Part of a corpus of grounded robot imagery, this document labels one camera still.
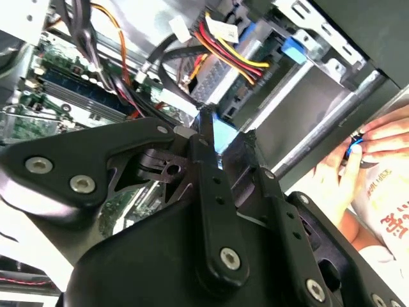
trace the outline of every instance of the white label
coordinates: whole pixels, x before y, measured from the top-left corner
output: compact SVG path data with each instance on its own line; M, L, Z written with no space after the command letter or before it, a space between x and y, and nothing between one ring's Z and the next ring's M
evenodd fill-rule
M206 22L212 35L220 37L228 42L238 43L238 30L234 24L225 24L206 16Z
M185 43L192 38L185 21L180 15L169 21L169 25L181 43Z

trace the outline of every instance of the silver screw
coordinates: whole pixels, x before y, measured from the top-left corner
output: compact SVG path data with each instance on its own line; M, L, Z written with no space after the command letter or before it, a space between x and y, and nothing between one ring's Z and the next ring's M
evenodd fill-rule
M199 142L206 145L206 146L209 145L204 139L199 139Z
M265 172L265 174L266 174L266 176L267 176L268 178L274 179L274 174L273 174L271 171L269 171L268 169L266 169L264 172Z
M377 294L372 295L372 300L376 304L376 307L387 307L383 299L381 299Z
M395 301L390 301L390 303L392 304L392 307L402 307L401 305L399 305L399 303Z
M231 248L223 248L220 252L220 258L230 270L235 271L240 267L240 257Z
M51 161L43 157L33 157L26 161L26 168L34 174L47 174L52 170L52 167Z
M305 195L301 195L300 198L301 198L301 200L302 200L303 203L306 203L306 204L309 203L309 200L308 200L308 198L307 198Z
M161 132L161 133L167 133L167 129L166 129L165 127L158 126L158 130L159 130L159 132Z
M77 193L89 194L95 190L95 181L86 175L77 175L71 178L70 186Z
M306 284L308 292L313 296L313 298L321 303L325 301L325 293L319 283L313 279L308 279Z

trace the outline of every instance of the red wire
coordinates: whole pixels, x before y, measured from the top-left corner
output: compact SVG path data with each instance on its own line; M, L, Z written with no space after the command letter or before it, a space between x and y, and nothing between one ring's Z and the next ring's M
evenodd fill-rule
M22 281L22 280L15 280L15 279L8 279L0 277L0 281L8 281L9 283L18 283L20 285L27 285L27 286L41 286L51 283L51 281L40 281L40 282L29 282L29 281Z
M194 62L194 65L193 65L194 68L196 68L196 66L198 66L198 64L200 64L200 61L202 60L202 58L203 58L203 55L197 57L197 59Z
M129 102L130 104L132 104L132 105L137 109L137 106L136 106L135 102L129 100L128 97L124 94L124 92L121 91L119 88L118 88L118 92L121 94L121 96L122 96L127 102Z
M159 102L159 103L155 106L155 109L156 109L156 110L160 110L160 109L162 109L164 106L165 106L165 103L164 103L164 102ZM134 111L134 112L130 115L131 118L137 118L138 116L139 116L139 111L138 111L138 110Z
M205 31L205 27L203 26L203 22L200 23L199 25L199 30L200 33L202 34L203 38L210 44L212 45L212 47L216 48L219 52L223 53L223 55L227 56L229 59L233 60L237 65L239 65L240 67L255 73L258 76L262 76L261 72L255 68L252 68L250 66L247 66L246 64L237 61L234 57L232 57L232 55L230 55L230 53L228 53L227 51L225 51L223 48L221 48L220 46L218 46L206 33Z

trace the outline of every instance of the blue connector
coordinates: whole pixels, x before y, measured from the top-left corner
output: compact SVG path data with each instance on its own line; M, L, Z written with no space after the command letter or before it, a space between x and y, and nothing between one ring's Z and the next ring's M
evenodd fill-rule
M307 61L304 47L302 47L292 37L286 39L281 47L281 51L300 65L304 64Z

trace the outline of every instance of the hand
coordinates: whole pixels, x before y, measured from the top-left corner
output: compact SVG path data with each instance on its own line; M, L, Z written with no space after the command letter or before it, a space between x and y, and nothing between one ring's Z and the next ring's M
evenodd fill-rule
M303 178L303 181L310 183L303 192L314 200L337 227L365 179L364 170L359 168L362 158L362 148L359 145L352 146L344 173L339 176L341 162L349 144L350 139L339 145Z
M361 132L364 161L409 158L409 105L368 123Z

